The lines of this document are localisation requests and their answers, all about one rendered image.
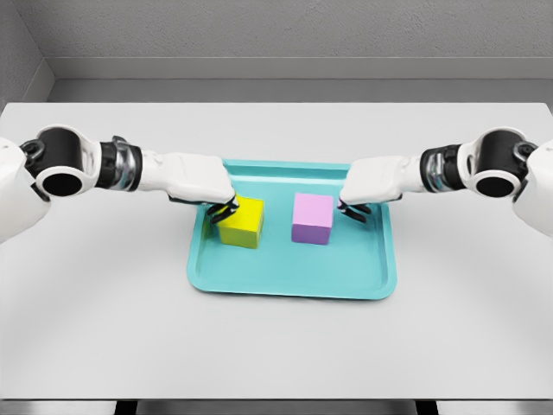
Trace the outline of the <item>pink cube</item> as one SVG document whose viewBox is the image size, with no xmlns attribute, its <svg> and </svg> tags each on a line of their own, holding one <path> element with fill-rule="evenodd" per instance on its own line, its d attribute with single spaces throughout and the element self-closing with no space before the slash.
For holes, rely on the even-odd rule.
<svg viewBox="0 0 553 415">
<path fill-rule="evenodd" d="M 327 245 L 333 221 L 334 198 L 331 195 L 295 194 L 291 230 L 293 242 Z"/>
</svg>

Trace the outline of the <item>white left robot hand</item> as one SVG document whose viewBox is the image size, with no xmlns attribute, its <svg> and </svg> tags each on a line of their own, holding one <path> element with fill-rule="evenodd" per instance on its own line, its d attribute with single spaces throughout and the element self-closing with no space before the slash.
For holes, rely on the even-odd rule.
<svg viewBox="0 0 553 415">
<path fill-rule="evenodd" d="M 220 157 L 171 153 L 167 162 L 166 193 L 171 201 L 209 206 L 206 213 L 213 225 L 237 212 L 237 194 Z"/>
</svg>

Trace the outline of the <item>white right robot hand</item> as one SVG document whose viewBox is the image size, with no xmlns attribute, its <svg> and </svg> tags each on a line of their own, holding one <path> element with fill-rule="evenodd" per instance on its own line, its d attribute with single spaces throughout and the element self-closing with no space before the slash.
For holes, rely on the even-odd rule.
<svg viewBox="0 0 553 415">
<path fill-rule="evenodd" d="M 402 156 L 380 156 L 353 162 L 339 194 L 338 210 L 366 223 L 366 216 L 372 213 L 369 204 L 400 199 L 403 161 Z"/>
</svg>

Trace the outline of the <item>yellow cube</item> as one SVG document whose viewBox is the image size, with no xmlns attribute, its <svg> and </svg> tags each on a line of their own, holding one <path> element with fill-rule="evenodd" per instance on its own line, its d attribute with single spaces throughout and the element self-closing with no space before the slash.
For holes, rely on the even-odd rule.
<svg viewBox="0 0 553 415">
<path fill-rule="evenodd" d="M 222 244 L 257 249 L 264 225 L 264 201 L 238 195 L 235 214 L 217 224 Z"/>
</svg>

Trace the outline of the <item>teal tray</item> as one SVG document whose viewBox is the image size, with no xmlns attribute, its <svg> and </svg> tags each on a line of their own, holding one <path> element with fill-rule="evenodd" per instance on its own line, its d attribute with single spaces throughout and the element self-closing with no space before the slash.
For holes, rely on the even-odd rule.
<svg viewBox="0 0 553 415">
<path fill-rule="evenodd" d="M 371 207 L 365 223 L 334 212 L 327 245 L 291 239 L 297 193 L 337 197 L 346 164 L 226 159 L 239 195 L 264 201 L 257 249 L 224 245 L 199 208 L 187 276 L 198 290 L 235 294 L 380 300 L 396 288 L 397 271 L 389 208 Z"/>
</svg>

